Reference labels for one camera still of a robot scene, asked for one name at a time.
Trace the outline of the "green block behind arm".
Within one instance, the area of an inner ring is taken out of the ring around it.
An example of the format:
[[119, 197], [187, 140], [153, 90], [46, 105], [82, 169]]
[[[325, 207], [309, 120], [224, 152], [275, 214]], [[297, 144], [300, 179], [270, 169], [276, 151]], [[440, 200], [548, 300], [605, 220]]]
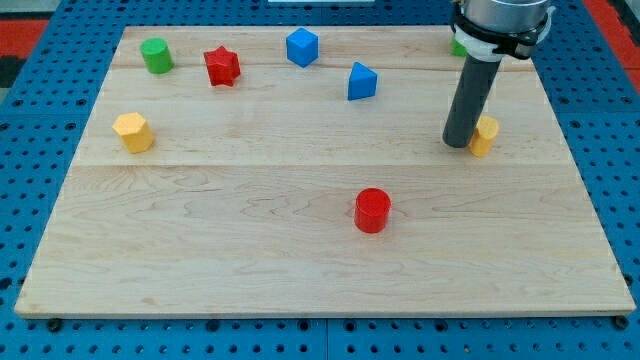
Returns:
[[466, 48], [460, 44], [455, 38], [451, 40], [451, 54], [458, 57], [466, 57]]

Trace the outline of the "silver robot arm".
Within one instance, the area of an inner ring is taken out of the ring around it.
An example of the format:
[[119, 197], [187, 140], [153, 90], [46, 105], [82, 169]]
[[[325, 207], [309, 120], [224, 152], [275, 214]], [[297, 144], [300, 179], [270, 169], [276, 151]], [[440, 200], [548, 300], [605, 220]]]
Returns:
[[451, 28], [476, 60], [527, 60], [549, 34], [555, 10], [550, 0], [462, 0], [454, 5]]

